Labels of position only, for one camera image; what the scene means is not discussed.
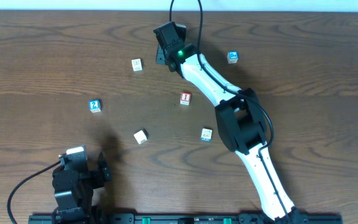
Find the red letter I block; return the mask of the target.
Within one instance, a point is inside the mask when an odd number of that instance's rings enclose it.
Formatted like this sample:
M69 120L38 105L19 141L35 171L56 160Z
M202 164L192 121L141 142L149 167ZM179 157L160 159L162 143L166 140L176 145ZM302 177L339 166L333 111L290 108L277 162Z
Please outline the red letter I block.
M180 96L181 105L189 105L191 101L191 93L182 92Z

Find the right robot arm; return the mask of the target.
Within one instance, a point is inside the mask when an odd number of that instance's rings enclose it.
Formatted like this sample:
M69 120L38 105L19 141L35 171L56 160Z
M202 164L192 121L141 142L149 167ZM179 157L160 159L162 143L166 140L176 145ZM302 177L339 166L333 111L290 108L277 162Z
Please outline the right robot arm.
M156 60L194 84L213 104L219 137L244 163L263 212L271 221L289 222L295 205L270 159L268 147L273 138L267 137L265 132L272 131L273 125L255 92L229 83L192 44L178 47L160 44Z

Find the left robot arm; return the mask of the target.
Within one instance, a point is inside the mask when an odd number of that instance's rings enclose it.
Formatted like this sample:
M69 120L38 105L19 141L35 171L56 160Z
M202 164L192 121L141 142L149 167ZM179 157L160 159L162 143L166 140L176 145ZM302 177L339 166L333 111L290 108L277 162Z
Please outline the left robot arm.
M98 223L100 213L92 204L95 189L112 179L107 160L101 152L96 169L88 169L85 151L64 153L60 167L52 174L54 197L60 223Z

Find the white block upper left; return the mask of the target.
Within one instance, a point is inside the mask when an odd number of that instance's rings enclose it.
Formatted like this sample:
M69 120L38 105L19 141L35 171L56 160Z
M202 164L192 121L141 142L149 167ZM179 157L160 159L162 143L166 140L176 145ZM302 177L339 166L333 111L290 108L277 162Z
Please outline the white block upper left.
M133 71L137 72L142 70L142 61L140 58L133 59L131 62Z

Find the white block green B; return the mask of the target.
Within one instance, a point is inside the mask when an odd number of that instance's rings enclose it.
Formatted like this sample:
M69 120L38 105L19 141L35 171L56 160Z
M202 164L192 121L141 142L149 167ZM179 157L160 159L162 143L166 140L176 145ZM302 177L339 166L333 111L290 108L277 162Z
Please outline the white block green B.
M136 132L134 137L138 144L142 144L148 140L147 133L143 129Z

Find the blue number 2 block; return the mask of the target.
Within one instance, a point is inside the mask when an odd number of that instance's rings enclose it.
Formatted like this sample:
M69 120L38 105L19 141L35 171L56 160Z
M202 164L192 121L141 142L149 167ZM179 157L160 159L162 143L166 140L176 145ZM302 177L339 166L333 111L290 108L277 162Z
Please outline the blue number 2 block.
M101 103L99 100L91 100L88 102L89 110L92 113L101 112Z

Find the blue picture block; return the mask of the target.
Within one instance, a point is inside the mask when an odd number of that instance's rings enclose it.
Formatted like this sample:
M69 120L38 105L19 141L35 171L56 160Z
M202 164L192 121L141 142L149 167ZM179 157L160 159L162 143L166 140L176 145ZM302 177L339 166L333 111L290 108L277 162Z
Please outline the blue picture block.
M238 59L239 59L239 55L237 51L230 51L227 53L227 62L229 64L237 63Z

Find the white block blue bottom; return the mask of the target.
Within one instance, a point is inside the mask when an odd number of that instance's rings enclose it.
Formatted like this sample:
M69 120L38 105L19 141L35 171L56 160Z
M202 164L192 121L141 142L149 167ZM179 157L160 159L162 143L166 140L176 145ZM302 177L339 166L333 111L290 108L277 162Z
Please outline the white block blue bottom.
M211 129L203 128L201 131L200 139L202 141L210 142L213 131Z

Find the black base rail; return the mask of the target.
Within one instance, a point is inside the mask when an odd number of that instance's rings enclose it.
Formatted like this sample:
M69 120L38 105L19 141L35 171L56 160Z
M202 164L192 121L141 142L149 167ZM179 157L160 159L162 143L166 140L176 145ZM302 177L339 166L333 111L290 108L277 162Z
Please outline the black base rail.
M274 221L261 213L241 213L239 215L134 215L115 213L103 215L97 223L105 224L342 224L339 215L307 215L293 213L288 220Z

